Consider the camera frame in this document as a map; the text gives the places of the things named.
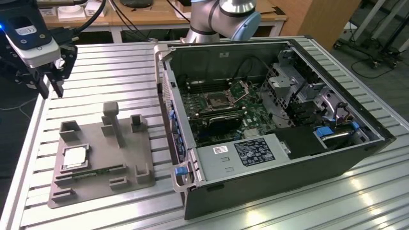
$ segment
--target motherboard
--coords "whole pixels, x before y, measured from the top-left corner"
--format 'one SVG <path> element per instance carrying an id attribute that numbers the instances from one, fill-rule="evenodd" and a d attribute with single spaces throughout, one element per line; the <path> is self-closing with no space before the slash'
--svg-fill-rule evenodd
<path id="1" fill-rule="evenodd" d="M 262 105 L 259 88 L 259 84 L 242 80 L 218 87 L 187 83 L 181 97 L 198 147 L 273 132 L 273 115 Z"/>

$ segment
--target barcode sticker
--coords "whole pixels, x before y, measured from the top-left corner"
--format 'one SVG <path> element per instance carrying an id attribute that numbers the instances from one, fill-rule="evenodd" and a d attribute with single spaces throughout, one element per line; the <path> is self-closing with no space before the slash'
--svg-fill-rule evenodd
<path id="1" fill-rule="evenodd" d="M 218 146 L 213 148 L 214 154 L 222 153 L 222 152 L 227 152 L 227 147 L 226 146 Z"/>

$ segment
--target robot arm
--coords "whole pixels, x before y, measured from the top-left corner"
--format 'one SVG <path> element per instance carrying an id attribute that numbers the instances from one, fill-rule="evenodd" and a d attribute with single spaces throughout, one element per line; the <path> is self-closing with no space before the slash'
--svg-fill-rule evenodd
<path id="1" fill-rule="evenodd" d="M 101 10 L 73 30 L 62 27 L 48 30 L 38 6 L 67 6 L 85 1 L 0 0 L 0 70 L 8 79 L 36 89 L 44 99 L 49 93 L 44 76 L 57 96 L 62 97 L 62 82 L 77 58 L 77 47 L 71 42 L 97 18 L 105 0 Z"/>
<path id="2" fill-rule="evenodd" d="M 255 0 L 191 0 L 190 29 L 185 43 L 249 40 L 261 22 Z"/>

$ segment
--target aluminum table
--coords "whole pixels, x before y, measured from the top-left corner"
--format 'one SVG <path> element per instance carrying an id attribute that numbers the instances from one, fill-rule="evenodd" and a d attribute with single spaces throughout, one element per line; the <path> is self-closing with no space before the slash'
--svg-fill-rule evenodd
<path id="1" fill-rule="evenodd" d="M 409 124 L 323 48 L 294 38 L 330 75 L 397 136 L 394 143 L 342 176 L 238 207 L 183 220 L 173 191 L 170 156 L 159 116 L 151 43 L 86 45 L 64 84 L 64 98 L 37 99 L 0 229 L 377 229 L 409 226 Z M 142 114 L 154 161 L 153 187 L 57 209 L 46 206 L 58 126 L 93 123 L 102 103 L 117 101 L 118 118 Z"/>

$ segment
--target wheel caster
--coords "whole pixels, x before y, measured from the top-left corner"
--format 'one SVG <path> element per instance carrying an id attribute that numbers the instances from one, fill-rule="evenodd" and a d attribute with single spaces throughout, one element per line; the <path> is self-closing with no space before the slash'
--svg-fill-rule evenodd
<path id="1" fill-rule="evenodd" d="M 333 48 L 338 49 L 341 47 L 341 44 L 337 42 L 335 44 L 333 44 Z"/>
<path id="2" fill-rule="evenodd" d="M 381 65 L 381 64 L 379 64 L 378 62 L 374 61 L 374 62 L 371 63 L 371 68 L 373 68 L 373 69 L 377 69 L 379 65 Z"/>

